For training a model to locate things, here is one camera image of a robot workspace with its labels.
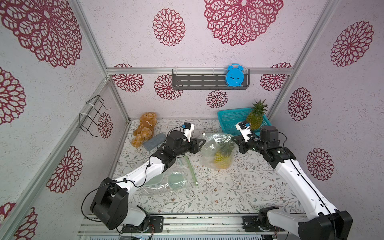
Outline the clear zip-top bag green seal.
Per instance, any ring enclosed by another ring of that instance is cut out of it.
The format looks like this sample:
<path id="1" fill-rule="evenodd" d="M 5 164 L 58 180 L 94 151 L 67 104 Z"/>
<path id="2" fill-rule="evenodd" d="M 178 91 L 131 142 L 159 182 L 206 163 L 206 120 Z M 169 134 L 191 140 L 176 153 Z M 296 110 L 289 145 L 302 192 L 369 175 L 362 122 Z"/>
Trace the clear zip-top bag green seal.
<path id="1" fill-rule="evenodd" d="M 164 173 L 148 181 L 142 190 L 148 195 L 159 195 L 181 189 L 197 187 L 198 182 L 193 166 L 187 156 L 179 157 Z"/>

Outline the green pineapple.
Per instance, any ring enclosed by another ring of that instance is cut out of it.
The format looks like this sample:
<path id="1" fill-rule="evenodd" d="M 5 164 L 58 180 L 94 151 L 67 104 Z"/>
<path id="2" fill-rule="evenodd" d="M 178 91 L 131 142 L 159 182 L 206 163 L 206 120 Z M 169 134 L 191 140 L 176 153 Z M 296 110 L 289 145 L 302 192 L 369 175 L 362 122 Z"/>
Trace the green pineapple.
<path id="1" fill-rule="evenodd" d="M 268 105 L 265 104 L 265 101 L 260 99 L 256 102 L 247 116 L 247 122 L 250 124 L 251 131 L 259 129 L 262 124 L 263 116 L 268 110 Z"/>

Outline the grey glasses case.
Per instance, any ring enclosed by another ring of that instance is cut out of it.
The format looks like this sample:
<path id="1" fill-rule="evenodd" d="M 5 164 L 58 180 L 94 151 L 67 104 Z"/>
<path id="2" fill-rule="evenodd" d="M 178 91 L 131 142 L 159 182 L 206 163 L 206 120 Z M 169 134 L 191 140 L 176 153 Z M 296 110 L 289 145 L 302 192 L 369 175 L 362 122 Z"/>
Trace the grey glasses case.
<path id="1" fill-rule="evenodd" d="M 160 133 L 143 143 L 143 147 L 146 151 L 150 152 L 153 149 L 159 147 L 166 140 L 166 134 Z"/>

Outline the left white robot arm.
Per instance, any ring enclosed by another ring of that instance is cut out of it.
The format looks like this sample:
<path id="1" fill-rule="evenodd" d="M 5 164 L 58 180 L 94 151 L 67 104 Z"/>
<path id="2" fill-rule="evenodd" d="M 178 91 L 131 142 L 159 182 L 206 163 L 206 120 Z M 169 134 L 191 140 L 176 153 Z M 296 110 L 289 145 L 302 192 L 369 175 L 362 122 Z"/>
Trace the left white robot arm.
<path id="1" fill-rule="evenodd" d="M 202 149 L 206 141 L 193 138 L 191 134 L 190 130 L 172 130 L 143 165 L 123 177 L 102 180 L 93 190 L 95 196 L 90 205 L 94 221 L 103 223 L 109 230 L 121 225 L 138 232 L 147 230 L 151 215 L 139 206 L 129 207 L 129 198 L 148 181 L 168 170 L 178 157 L 196 154 Z"/>

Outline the grey wall shelf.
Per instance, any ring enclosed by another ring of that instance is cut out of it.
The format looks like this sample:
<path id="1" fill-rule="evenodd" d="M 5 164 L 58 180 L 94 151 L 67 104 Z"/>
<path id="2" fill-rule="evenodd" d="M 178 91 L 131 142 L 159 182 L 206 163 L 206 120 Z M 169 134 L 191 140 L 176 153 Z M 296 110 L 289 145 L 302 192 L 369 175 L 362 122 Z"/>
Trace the grey wall shelf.
<path id="1" fill-rule="evenodd" d="M 172 87 L 174 90 L 246 90 L 250 86 L 250 74 L 244 74 L 239 87 L 229 87 L 226 74 L 183 74 L 172 69 Z"/>

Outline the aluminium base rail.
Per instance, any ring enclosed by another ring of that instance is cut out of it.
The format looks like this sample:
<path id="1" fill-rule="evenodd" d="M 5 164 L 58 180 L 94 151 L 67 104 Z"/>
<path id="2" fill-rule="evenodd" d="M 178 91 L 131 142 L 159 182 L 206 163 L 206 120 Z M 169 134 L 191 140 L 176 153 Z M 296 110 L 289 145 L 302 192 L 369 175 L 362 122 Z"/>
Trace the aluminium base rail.
<path id="1" fill-rule="evenodd" d="M 283 235 L 284 229 L 262 230 L 256 226 L 256 214 L 152 214 L 155 236 L 256 234 Z"/>

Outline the blue alarm clock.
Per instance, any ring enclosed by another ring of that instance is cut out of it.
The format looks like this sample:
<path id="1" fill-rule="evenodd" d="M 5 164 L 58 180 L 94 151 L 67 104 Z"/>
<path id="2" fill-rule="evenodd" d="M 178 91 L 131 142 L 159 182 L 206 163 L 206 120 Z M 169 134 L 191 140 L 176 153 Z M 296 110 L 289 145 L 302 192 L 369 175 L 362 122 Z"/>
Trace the blue alarm clock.
<path id="1" fill-rule="evenodd" d="M 228 87 L 241 87 L 244 82 L 244 68 L 239 64 L 229 65 L 226 74 L 226 84 Z"/>

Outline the teal plastic basket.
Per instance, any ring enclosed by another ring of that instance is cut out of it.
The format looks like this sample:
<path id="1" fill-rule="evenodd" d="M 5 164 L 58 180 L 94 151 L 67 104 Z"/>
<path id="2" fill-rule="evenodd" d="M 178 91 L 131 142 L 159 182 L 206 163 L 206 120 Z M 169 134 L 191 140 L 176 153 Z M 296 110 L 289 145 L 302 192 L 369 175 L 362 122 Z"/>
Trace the teal plastic basket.
<path id="1" fill-rule="evenodd" d="M 240 136 L 241 132 L 237 130 L 236 124 L 245 121 L 251 112 L 252 108 L 219 111 L 217 115 L 223 133 Z"/>

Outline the yellow orange pineapple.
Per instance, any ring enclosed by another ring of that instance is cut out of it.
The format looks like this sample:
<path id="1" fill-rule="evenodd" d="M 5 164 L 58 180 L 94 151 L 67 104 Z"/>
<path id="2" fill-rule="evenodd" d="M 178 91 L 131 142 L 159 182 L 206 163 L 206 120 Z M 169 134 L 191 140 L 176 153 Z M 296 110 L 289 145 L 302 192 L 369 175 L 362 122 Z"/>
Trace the yellow orange pineapple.
<path id="1" fill-rule="evenodd" d="M 234 145 L 232 143 L 220 144 L 215 153 L 214 166 L 218 169 L 228 169 L 233 161 Z"/>

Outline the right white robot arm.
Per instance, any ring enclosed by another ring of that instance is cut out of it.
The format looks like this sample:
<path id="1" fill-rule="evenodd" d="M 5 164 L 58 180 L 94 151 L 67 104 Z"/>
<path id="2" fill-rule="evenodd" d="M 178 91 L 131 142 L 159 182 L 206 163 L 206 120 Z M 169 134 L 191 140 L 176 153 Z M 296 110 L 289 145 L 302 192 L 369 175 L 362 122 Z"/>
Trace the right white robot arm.
<path id="1" fill-rule="evenodd" d="M 270 166 L 285 180 L 300 201 L 305 216 L 290 214 L 272 206 L 260 209 L 256 219 L 244 225 L 262 231 L 285 230 L 301 240 L 345 240 L 353 218 L 347 211 L 339 211 L 313 184 L 302 170 L 295 155 L 280 145 L 279 131 L 274 126 L 262 126 L 260 135 L 251 132 L 250 123 L 236 124 L 241 135 L 233 138 L 242 154 L 255 151 L 263 155 Z"/>

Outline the tan teddy bear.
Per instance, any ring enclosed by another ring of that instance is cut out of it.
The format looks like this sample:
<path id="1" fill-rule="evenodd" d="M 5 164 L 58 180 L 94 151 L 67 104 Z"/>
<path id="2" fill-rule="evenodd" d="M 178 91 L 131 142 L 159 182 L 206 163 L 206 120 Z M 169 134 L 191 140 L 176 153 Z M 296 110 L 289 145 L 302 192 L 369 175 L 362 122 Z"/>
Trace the tan teddy bear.
<path id="1" fill-rule="evenodd" d="M 138 128 L 133 132 L 134 139 L 131 144 L 139 148 L 144 141 L 150 140 L 154 136 L 155 126 L 157 124 L 157 113 L 147 112 L 140 117 Z"/>

